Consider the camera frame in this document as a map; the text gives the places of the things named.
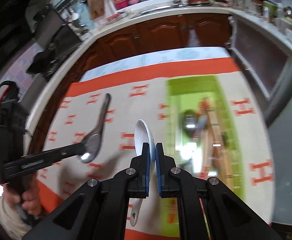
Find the metal screw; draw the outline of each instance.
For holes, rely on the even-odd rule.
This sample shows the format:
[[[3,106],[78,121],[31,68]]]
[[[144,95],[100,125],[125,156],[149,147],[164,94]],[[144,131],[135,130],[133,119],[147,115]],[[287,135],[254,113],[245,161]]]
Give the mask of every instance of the metal screw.
[[[178,173],[180,173],[181,172],[181,169],[180,168],[178,168],[178,167],[173,167],[173,168],[171,168],[171,170],[170,170],[172,173],[174,173],[174,174],[178,174]]]
[[[126,173],[128,175],[133,175],[133,174],[135,174],[135,172],[136,172],[136,170],[134,168],[128,168],[128,169],[126,169]]]
[[[87,181],[87,183],[88,183],[88,186],[93,187],[93,186],[96,186],[97,185],[98,180],[96,180],[96,179],[90,179],[90,180]]]
[[[211,177],[209,178],[209,183],[212,184],[212,185],[217,185],[219,183],[219,179],[216,178],[216,177]]]

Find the wooden cabinet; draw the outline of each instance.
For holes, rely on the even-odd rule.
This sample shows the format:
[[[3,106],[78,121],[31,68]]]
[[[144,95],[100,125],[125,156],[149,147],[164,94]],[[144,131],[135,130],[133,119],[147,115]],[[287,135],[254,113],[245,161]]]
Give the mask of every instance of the wooden cabinet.
[[[29,145],[28,154],[34,154],[42,151],[46,135],[47,133],[42,132],[38,127],[36,128]]]
[[[201,47],[225,47],[231,36],[228,14],[185,15],[188,27],[194,29]]]
[[[88,70],[110,62],[110,59],[106,57],[105,51],[101,47],[99,41],[95,41],[82,58],[84,59],[84,65],[82,66],[83,74]]]
[[[100,38],[99,43],[110,62],[145,53],[137,26],[132,25]]]
[[[183,15],[168,16],[138,24],[141,43],[146,52],[184,48],[187,46],[188,28]]]

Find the white tablecloth with orange pattern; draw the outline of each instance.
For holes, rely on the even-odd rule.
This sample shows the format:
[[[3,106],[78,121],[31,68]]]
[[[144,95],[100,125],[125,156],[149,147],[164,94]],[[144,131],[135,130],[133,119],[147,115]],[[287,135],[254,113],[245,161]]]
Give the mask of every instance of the white tablecloth with orange pattern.
[[[148,124],[155,143],[165,143],[166,118],[161,107],[166,101],[165,81],[206,74],[217,75],[230,109],[254,109],[252,114],[233,116],[242,152],[243,199],[270,223],[274,172],[267,130],[254,94],[223,48],[185,48],[144,54],[88,71],[82,82],[71,84],[50,126],[44,150],[81,141],[95,126],[105,93],[110,93],[112,101],[102,149],[93,163],[82,164],[71,157],[41,170],[38,181],[44,207],[52,211],[89,178],[108,179],[127,168],[136,156],[133,133],[138,119]],[[233,101],[243,101],[246,105],[233,105],[230,103]],[[153,176],[150,196],[143,201],[137,225],[132,228],[127,221],[126,239],[148,239],[147,234],[152,239],[164,239],[159,236],[159,201],[156,176]]]

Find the kitchen sink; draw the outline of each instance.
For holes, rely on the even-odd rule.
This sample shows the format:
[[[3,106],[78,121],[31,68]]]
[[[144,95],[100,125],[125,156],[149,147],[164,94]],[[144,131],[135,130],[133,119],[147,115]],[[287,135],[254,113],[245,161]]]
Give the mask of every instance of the kitchen sink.
[[[178,4],[172,4],[172,5],[165,5],[165,6],[160,6],[160,7],[156,7],[156,8],[151,8],[151,9],[137,12],[132,18],[136,18],[136,17],[142,16],[142,15],[155,13],[155,12],[168,11],[171,9],[176,9],[176,8],[181,8],[181,7],[182,6],[180,6]]]

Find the white ceramic spoon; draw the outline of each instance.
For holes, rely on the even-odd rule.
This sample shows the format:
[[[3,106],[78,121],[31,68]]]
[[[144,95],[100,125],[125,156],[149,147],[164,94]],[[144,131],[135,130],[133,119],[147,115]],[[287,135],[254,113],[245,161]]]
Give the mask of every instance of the white ceramic spoon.
[[[141,119],[139,119],[136,123],[134,140],[135,140],[135,150],[136,150],[137,156],[141,155],[143,143],[144,142],[149,143],[149,147],[150,147],[149,176],[151,178],[151,175],[153,174],[153,171],[155,168],[155,161],[156,161],[155,143],[154,143],[153,135],[151,134],[149,127]],[[143,202],[142,198],[136,198],[134,200],[134,203],[133,203],[132,209],[131,209],[131,214],[130,214],[130,224],[132,227],[134,227],[137,223],[137,219],[138,219],[138,215],[139,215],[139,211],[140,211],[140,207],[141,207],[142,202]]]

